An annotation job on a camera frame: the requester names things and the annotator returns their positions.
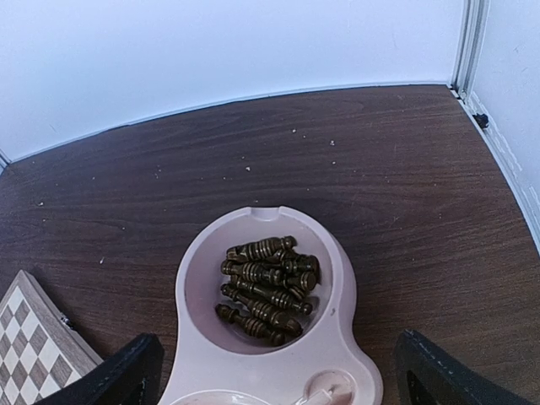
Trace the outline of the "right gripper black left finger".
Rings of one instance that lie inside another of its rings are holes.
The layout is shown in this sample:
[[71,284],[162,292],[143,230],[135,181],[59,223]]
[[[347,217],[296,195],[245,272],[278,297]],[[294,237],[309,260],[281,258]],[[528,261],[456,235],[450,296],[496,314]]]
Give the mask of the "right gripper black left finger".
[[156,404],[163,359],[158,337],[142,333],[87,375],[38,403]]

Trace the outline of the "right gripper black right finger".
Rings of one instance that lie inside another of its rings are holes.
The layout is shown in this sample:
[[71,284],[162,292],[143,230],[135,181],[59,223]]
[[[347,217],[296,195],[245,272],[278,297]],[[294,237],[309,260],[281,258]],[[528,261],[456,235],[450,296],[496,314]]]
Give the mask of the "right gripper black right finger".
[[395,346],[401,404],[528,404],[529,401],[467,368],[415,330]]

